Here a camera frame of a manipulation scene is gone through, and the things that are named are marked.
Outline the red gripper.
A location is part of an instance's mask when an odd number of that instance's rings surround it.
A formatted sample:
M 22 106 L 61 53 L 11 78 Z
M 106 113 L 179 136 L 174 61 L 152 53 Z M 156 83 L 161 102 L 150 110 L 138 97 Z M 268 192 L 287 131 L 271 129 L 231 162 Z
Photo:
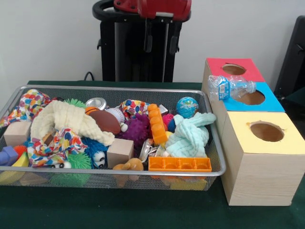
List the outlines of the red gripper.
M 188 18 L 191 11 L 191 0 L 138 0 L 138 13 L 145 20 L 144 48 L 146 53 L 152 50 L 152 21 L 155 17 L 169 17 L 174 20 L 173 34 L 170 42 L 170 54 L 174 55 L 179 51 L 179 37 L 182 22 Z

